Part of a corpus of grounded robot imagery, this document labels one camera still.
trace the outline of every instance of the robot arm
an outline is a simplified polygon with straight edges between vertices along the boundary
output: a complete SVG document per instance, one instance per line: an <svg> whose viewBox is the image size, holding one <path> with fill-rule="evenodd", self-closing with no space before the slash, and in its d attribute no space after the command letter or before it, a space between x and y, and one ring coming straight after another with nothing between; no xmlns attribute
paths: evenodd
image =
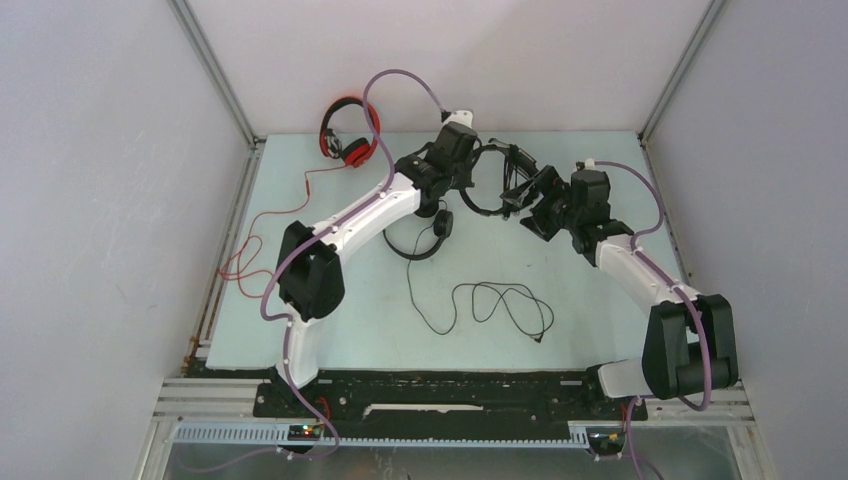
<svg viewBox="0 0 848 480"><path fill-rule="evenodd" d="M317 375L318 354L323 351L328 330L325 317L344 298L342 266L351 256L400 218L413 213L429 216L428 212L438 208L439 199L448 190L473 186L469 162L477 133L471 129L472 118L471 112L464 110L447 116L435 142L398 160L385 191L385 183L380 183L341 212L312 227L296 221L286 228L278 265L296 248L314 241L315 232L329 231L293 258L278 280L280 298L292 316L289 359L283 358L277 364L283 378L286 361L290 362L289 372L297 387ZM426 152L423 158L418 155L421 152ZM368 203L375 195L378 198Z"/></svg>
<svg viewBox="0 0 848 480"><path fill-rule="evenodd" d="M709 362L711 384L725 388L738 380L733 315L721 295L702 295L675 280L633 240L633 231L610 218L609 177L585 168L565 182L548 166L531 185L542 199L521 224L545 241L568 230L572 246L589 263L618 282L648 317L641 359L589 369L590 381L611 398L654 395L667 399L704 390L704 362ZM708 357L699 342L688 343L687 328L696 329L690 302L700 315Z"/></svg>

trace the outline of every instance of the gray wall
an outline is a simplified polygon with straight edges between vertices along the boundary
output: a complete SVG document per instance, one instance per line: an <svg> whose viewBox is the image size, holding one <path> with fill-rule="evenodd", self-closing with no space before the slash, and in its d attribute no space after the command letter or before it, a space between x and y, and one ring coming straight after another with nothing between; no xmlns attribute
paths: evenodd
<svg viewBox="0 0 848 480"><path fill-rule="evenodd" d="M0 32L0 478L129 478L247 149L165 0Z"/></svg>
<svg viewBox="0 0 848 480"><path fill-rule="evenodd" d="M848 2L734 1L651 146L782 478L848 469Z"/></svg>

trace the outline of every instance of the white wall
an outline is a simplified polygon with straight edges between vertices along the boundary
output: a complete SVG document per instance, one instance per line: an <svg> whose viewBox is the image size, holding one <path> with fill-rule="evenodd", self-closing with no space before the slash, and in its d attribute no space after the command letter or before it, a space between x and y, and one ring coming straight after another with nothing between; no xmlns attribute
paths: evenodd
<svg viewBox="0 0 848 480"><path fill-rule="evenodd" d="M164 0L0 31L0 477L129 478L247 149Z"/></svg>
<svg viewBox="0 0 848 480"><path fill-rule="evenodd" d="M785 479L848 470L848 3L730 2L652 157Z"/></svg>
<svg viewBox="0 0 848 480"><path fill-rule="evenodd" d="M708 0L196 0L253 128L317 132L330 102L412 70L480 130L638 130ZM429 98L386 79L389 131L431 131ZM361 112L346 131L366 131Z"/></svg>

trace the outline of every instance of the red cable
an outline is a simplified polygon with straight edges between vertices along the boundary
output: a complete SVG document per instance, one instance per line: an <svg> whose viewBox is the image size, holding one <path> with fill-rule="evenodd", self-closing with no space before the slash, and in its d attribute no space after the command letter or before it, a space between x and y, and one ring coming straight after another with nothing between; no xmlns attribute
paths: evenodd
<svg viewBox="0 0 848 480"><path fill-rule="evenodd" d="M321 405L324 405L324 411L327 412L327 421L329 422L330 418L331 418L331 413L330 413L330 404L327 402L327 399L324 398L324 397L318 397L317 399L315 399L315 401L320 403Z"/></svg>
<svg viewBox="0 0 848 480"><path fill-rule="evenodd" d="M259 255L259 252L262 250L262 245L263 245L262 238L259 235L253 234L253 227L256 226L256 221L259 220L259 218L262 217L263 215L287 215L289 213L299 212L304 207L306 207L306 205L309 204L309 200L312 198L312 191L309 188L309 176L308 175L310 173L331 172L333 170L341 170L342 168L347 168L347 165L341 165L341 166L332 167L332 168L319 168L319 169L316 169L316 170L308 170L308 171L304 172L303 173L303 180L304 180L304 184L306 186L306 200L303 202L303 205L301 205L301 206L299 206L299 207L297 207L293 210L280 210L280 211L269 210L269 211L266 211L266 212L261 212L261 213L257 214L255 217L253 217L253 221L250 222L250 228L247 230L247 238L244 240L244 243L242 244L241 248L238 249L238 251L236 251L236 253L232 257L230 257L226 262L224 262L224 265L222 265L220 269L218 269L218 275L220 275L221 278L224 281L227 281L227 282L235 280L236 283L238 284L239 290L241 291L242 295L244 295L245 297L247 297L247 298L262 298L262 295L251 295L251 294L245 292L244 287L241 284L241 281L244 280L245 278L252 277L253 275L258 275L260 273L267 273L269 276L272 276L272 277L274 276L274 273L270 270L267 270L267 269L261 269L261 270L256 270L256 271L253 271L253 272L250 272L250 273L244 273L245 270L247 270L247 267L249 267L250 264L253 263L253 260L256 259L256 257ZM250 242L253 239L256 239L256 240L259 241L259 248L256 249L256 252L253 253L253 255L250 257L250 259L247 261L247 263L245 263L244 266L242 266L242 264L241 264L242 255L244 255L244 252L247 249L247 246L250 244ZM236 271L235 272L228 272L227 270L230 268L230 265L232 264L233 260L236 261Z"/></svg>

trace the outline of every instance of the black mounting plate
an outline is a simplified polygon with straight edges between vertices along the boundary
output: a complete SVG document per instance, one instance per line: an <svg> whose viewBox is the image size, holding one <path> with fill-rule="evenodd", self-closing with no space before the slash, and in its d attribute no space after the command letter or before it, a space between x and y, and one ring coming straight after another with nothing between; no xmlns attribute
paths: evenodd
<svg viewBox="0 0 848 480"><path fill-rule="evenodd" d="M440 440L561 440L568 422L621 421L629 398L591 399L582 371L479 373L322 370L301 389L316 408L329 405L342 437ZM276 374L259 385L253 415L312 418ZM475 405L482 410L372 410L372 404ZM638 407L634 420L647 418Z"/></svg>

